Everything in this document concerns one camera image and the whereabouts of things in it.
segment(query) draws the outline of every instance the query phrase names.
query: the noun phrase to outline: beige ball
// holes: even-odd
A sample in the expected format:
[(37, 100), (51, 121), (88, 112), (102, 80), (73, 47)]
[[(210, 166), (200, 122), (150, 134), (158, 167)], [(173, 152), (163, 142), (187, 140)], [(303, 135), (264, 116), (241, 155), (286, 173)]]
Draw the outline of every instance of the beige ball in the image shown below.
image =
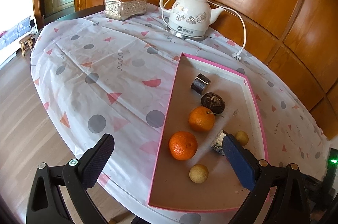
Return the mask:
[(249, 137), (244, 131), (238, 131), (234, 135), (236, 140), (241, 144), (241, 146), (245, 146), (249, 142)]
[(194, 165), (189, 171), (189, 177), (191, 181), (197, 184), (201, 184), (207, 180), (208, 175), (209, 171), (207, 167), (201, 164)]

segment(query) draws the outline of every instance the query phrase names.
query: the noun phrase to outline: silver tissue box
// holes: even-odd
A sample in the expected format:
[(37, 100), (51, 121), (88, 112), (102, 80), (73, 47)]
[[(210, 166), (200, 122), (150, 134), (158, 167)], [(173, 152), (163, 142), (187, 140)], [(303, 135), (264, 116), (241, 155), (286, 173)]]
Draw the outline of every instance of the silver tissue box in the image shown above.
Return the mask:
[(148, 0), (105, 0), (107, 18), (124, 21), (131, 16), (143, 15), (147, 11)]

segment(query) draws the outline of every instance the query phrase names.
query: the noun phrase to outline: pink tray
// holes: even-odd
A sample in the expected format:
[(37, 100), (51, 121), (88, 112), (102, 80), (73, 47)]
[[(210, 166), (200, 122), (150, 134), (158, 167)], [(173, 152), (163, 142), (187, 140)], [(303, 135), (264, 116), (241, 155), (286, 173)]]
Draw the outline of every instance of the pink tray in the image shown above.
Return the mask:
[[(201, 96), (190, 89), (199, 73), (211, 80), (205, 92), (217, 93), (226, 104), (222, 113), (224, 118), (216, 117), (214, 127), (207, 133), (194, 132), (188, 125), (189, 113), (200, 106)], [(268, 160), (261, 117), (247, 77), (219, 64), (182, 53), (158, 149), (149, 206), (208, 213), (241, 206), (249, 191), (241, 186), (226, 158), (210, 148), (210, 143), (221, 129), (231, 134), (238, 130), (246, 131), (249, 143), (245, 148), (257, 159)], [(168, 150), (168, 140), (177, 131), (191, 132), (197, 139), (198, 150), (190, 160), (177, 161)], [(202, 184), (195, 184), (189, 178), (190, 168), (197, 163), (209, 170), (209, 177)]]

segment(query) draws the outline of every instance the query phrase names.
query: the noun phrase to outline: white ceramic kettle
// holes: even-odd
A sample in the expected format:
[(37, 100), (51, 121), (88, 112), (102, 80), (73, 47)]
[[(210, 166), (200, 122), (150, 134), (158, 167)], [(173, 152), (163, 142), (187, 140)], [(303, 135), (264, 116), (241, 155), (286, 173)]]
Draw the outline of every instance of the white ceramic kettle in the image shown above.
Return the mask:
[(165, 9), (160, 0), (159, 6), (170, 13), (168, 28), (171, 33), (196, 40), (204, 38), (208, 26), (224, 11), (221, 7), (211, 10), (207, 0), (176, 0), (171, 9)]

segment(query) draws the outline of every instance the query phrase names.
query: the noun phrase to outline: white tablecloth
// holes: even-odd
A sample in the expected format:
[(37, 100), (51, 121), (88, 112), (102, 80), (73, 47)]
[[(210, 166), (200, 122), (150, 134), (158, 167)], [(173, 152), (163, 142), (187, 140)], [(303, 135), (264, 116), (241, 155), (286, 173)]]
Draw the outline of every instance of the white tablecloth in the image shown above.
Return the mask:
[(247, 51), (210, 29), (201, 43), (164, 30), (161, 10), (124, 22), (103, 12), (45, 26), (31, 54), (44, 107), (77, 158), (104, 133), (115, 150), (98, 182), (133, 213), (154, 224), (227, 223), (234, 212), (179, 213), (146, 205), (175, 68), (181, 52), (245, 74), (253, 88), (271, 165), (293, 162), (322, 179), (329, 143), (290, 89)]

